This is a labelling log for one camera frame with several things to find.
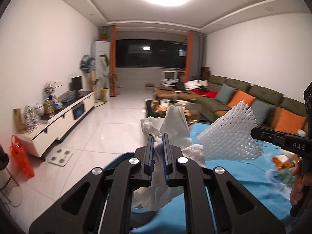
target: human hand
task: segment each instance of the human hand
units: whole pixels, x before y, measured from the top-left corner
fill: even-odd
[[[294,185],[293,189],[291,190],[291,197],[290,201],[292,205],[297,205],[298,201],[300,201],[303,197],[303,187],[304,186],[312,186],[312,172],[306,173],[303,177],[301,176],[301,161],[298,162],[296,167],[293,170],[292,175],[295,176],[294,178]],[[308,203],[308,207],[312,205],[312,198]]]

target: ceiling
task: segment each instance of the ceiling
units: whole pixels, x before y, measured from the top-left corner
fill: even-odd
[[[206,34],[246,20],[287,12],[308,12],[303,0],[189,0],[166,7],[145,0],[64,0],[97,26]]]

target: white foam net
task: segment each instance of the white foam net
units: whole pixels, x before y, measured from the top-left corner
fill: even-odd
[[[256,126],[252,109],[242,100],[197,136],[205,160],[257,159],[263,154],[263,145],[250,136]]]

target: tv stand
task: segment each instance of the tv stand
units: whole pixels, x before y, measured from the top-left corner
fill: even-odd
[[[72,108],[83,103],[84,113],[74,119]],[[62,142],[71,130],[93,109],[95,96],[93,91],[80,91],[79,96],[63,104],[63,108],[51,115],[41,117],[44,121],[34,131],[16,134],[24,149],[35,157],[40,158],[46,149],[56,140]]]

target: blue tablecloth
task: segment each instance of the blue tablecloth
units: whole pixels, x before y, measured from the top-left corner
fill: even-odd
[[[208,125],[197,123],[191,129],[193,143],[197,143],[196,136],[204,131]],[[272,156],[279,155],[280,147],[263,142],[263,156],[254,161],[206,161],[206,166],[213,169],[224,167],[241,184],[244,185],[263,205],[265,205],[278,219],[289,226],[296,218],[289,215],[291,204],[288,196],[290,187],[280,184],[274,179],[275,165]],[[186,233],[184,196],[174,198],[170,203],[158,211],[156,217],[148,224],[133,230],[131,233]]]

